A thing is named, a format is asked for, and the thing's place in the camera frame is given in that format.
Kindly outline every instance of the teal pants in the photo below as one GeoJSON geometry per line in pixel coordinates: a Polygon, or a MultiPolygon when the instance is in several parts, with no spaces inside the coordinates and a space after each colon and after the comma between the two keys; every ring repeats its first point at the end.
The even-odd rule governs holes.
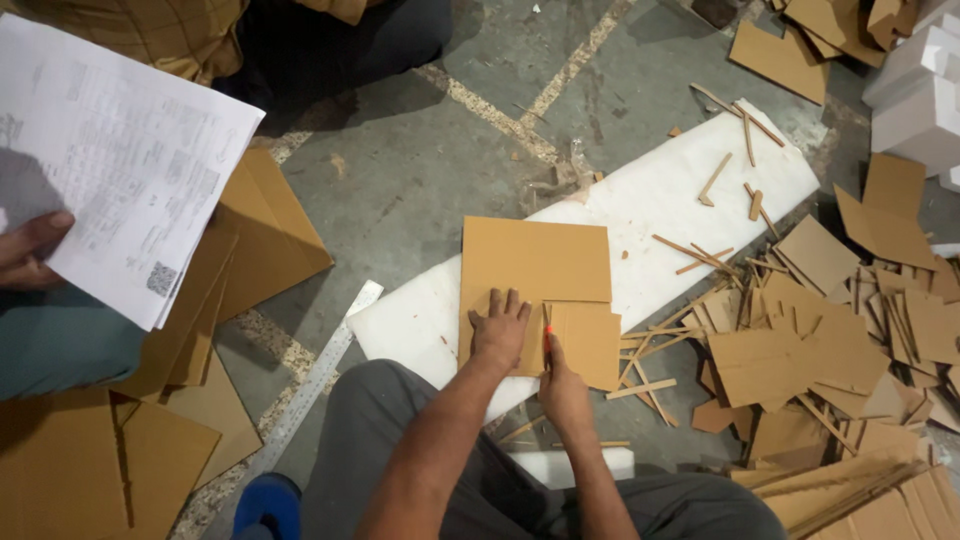
{"type": "Polygon", "coordinates": [[[73,286],[0,291],[0,401],[123,380],[145,335],[73,286]]]}

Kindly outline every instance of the concrete floor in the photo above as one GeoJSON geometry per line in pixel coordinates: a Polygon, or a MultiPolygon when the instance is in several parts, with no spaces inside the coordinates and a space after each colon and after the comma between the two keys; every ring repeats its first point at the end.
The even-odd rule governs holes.
{"type": "MultiPolygon", "coordinates": [[[[436,65],[519,119],[518,106],[535,103],[598,22],[611,24],[604,19],[610,10],[615,28],[561,88],[543,115],[546,122],[536,122],[539,136],[562,150],[571,138],[582,137],[589,162],[612,172],[661,144],[674,125],[689,129],[713,115],[704,98],[690,91],[690,82],[728,100],[746,97],[804,151],[823,185],[785,221],[813,211],[838,230],[830,184],[859,192],[869,157],[870,111],[859,101],[862,66],[834,62],[827,103],[819,107],[727,61],[730,32],[715,31],[674,0],[539,0],[539,5],[541,12],[533,13],[534,0],[454,0],[455,36],[436,65]]],[[[744,13],[768,31],[781,28],[761,4],[744,13]]],[[[365,280],[390,292],[456,255],[465,214],[523,217],[520,187],[549,178],[551,170],[518,137],[505,135],[417,73],[360,88],[319,110],[309,126],[316,133],[281,168],[336,266],[257,308],[315,354],[365,280]],[[513,152],[519,160],[510,159],[513,152]]],[[[934,232],[935,243],[960,241],[958,216],[960,195],[929,182],[920,222],[934,232]]],[[[641,326],[659,322],[707,287],[698,284],[641,326]]],[[[218,330],[216,342],[248,412],[259,418],[292,374],[234,323],[218,330]]],[[[740,443],[728,431],[712,435],[688,427],[692,408],[708,397],[695,383],[698,357],[684,342],[644,360],[654,380],[671,377],[679,383],[660,393],[663,406],[681,422],[678,429],[668,429],[639,400],[602,403],[600,394],[592,396],[601,436],[631,441],[638,469],[686,470],[740,455],[740,443]]],[[[364,360],[354,344],[338,369],[364,360]]],[[[309,480],[324,411],[321,397],[276,467],[301,486],[309,480]]],[[[497,433],[538,414],[532,399],[508,414],[497,433]]],[[[960,437],[937,436],[944,448],[960,451],[960,437]]],[[[520,440],[549,446],[558,439],[547,426],[520,440]]],[[[955,480],[960,485],[960,475],[955,480]]]]}

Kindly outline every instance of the steel ruler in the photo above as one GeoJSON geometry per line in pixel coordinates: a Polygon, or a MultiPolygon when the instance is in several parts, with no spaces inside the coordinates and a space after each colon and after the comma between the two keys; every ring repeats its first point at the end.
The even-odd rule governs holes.
{"type": "Polygon", "coordinates": [[[337,364],[340,363],[347,347],[353,341],[353,332],[347,328],[347,318],[376,302],[381,293],[383,293],[383,285],[370,280],[364,283],[350,309],[347,310],[344,319],[340,321],[340,326],[333,331],[333,335],[326,342],[324,350],[317,356],[317,360],[310,368],[306,380],[300,385],[297,393],[290,400],[290,404],[283,410],[280,419],[276,421],[273,430],[270,431],[267,439],[263,442],[263,448],[253,455],[247,473],[224,501],[220,513],[207,527],[203,536],[204,540],[226,540],[230,538],[233,533],[233,514],[236,512],[237,503],[240,502],[240,494],[243,492],[243,488],[261,474],[274,470],[280,456],[283,455],[283,451],[290,444],[290,439],[300,428],[306,413],[317,401],[321,392],[324,391],[324,386],[330,381],[337,364]]]}

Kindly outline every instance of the qr code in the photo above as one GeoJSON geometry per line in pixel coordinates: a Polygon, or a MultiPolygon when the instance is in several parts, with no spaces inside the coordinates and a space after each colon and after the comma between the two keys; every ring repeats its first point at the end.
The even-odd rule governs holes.
{"type": "Polygon", "coordinates": [[[154,264],[154,270],[150,273],[150,277],[147,278],[147,288],[166,298],[177,279],[177,274],[176,270],[158,261],[154,264]]]}

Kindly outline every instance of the brown shirt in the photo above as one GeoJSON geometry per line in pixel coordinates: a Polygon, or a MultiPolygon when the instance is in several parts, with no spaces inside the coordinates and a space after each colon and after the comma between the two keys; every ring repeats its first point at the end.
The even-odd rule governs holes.
{"type": "MultiPolygon", "coordinates": [[[[356,25],[367,0],[298,0],[356,25]]],[[[12,0],[13,11],[210,86],[243,63],[234,29],[249,0],[12,0]]],[[[0,0],[0,8],[6,8],[0,0]]]]}

